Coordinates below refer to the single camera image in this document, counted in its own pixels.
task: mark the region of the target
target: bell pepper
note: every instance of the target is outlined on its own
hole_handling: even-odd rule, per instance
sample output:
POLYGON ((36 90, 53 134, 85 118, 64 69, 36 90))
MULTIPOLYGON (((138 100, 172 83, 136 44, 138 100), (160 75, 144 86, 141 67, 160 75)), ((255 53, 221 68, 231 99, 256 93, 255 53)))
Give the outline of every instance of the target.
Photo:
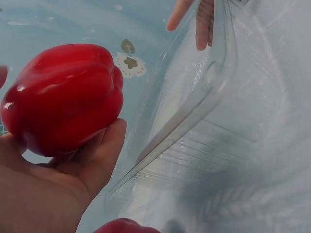
POLYGON ((96 230, 94 233, 160 233, 151 227, 139 225, 128 218, 118 218, 110 221, 96 230))
POLYGON ((1 102, 2 121, 34 153, 70 154, 116 120, 122 87, 122 74, 107 49, 56 46, 21 71, 1 102))

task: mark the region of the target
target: finger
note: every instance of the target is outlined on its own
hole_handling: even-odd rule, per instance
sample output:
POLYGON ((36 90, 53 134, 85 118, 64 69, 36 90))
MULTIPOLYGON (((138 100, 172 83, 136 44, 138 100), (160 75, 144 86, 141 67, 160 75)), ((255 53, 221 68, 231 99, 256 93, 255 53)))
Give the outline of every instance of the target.
POLYGON ((104 131, 78 149, 76 153, 52 158, 48 167, 57 169, 59 172, 65 174, 78 175, 83 167, 92 160, 93 155, 102 142, 103 135, 104 131))
POLYGON ((7 75, 8 75, 8 67, 0 66, 0 88, 3 87, 7 75))
POLYGON ((105 131, 101 145, 90 163, 79 174, 91 200, 109 182, 124 144, 126 121, 116 120, 105 131))
POLYGON ((197 10, 196 45, 198 50, 204 50, 208 44, 210 21, 213 18, 214 0, 201 0, 197 10))
POLYGON ((167 31, 174 31, 178 27, 179 23, 186 15, 193 2, 194 0, 177 0, 177 3, 166 25, 167 31))
POLYGON ((74 152, 66 154, 66 155, 62 155, 62 156, 59 156, 59 157, 53 157, 49 161, 48 167, 57 168, 61 164, 67 163, 73 156, 74 156, 74 152))
POLYGON ((15 150, 20 155, 22 155, 27 149, 22 143, 16 140, 11 133, 6 133, 5 135, 1 136, 1 138, 10 149, 15 150))
POLYGON ((86 166, 92 160, 95 152, 102 143, 104 133, 105 130, 100 132, 92 140, 80 148, 70 161, 80 164, 81 167, 86 166))

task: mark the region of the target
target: red bell pepper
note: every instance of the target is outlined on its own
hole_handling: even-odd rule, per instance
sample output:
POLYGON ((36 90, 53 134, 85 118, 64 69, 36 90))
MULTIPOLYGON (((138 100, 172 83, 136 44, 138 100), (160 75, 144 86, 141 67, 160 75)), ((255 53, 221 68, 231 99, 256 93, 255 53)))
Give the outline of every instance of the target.
POLYGON ((2 100, 2 121, 34 153, 73 153, 119 116, 122 87, 107 49, 57 46, 22 70, 2 100))
POLYGON ((140 226, 134 220, 128 218, 118 218, 106 223, 94 233, 160 233, 151 227, 140 226))

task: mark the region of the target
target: flower print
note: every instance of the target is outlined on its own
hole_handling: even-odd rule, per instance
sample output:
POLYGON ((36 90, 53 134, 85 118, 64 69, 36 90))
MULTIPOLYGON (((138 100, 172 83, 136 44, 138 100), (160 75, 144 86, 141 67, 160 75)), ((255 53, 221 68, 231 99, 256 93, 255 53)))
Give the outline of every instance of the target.
POLYGON ((114 62, 121 70, 124 78, 132 78, 134 75, 140 77, 147 71, 145 63, 141 59, 122 52, 117 52, 117 57, 114 62))

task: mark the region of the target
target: skin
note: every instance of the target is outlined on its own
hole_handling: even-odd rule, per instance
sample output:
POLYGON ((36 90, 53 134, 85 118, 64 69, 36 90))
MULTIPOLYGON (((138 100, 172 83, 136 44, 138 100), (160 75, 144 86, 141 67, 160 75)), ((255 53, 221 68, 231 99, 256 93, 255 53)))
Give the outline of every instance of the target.
MULTIPOLYGON (((0 83, 7 69, 0 67, 0 83)), ((0 136, 0 233, 74 233, 82 214, 109 182, 122 149, 126 121, 67 158, 32 164, 8 133, 0 136)))
MULTIPOLYGON (((166 29, 174 31, 195 0, 177 0, 166 29)), ((212 45, 215 0, 200 0, 196 15, 196 46, 204 50, 212 45)))

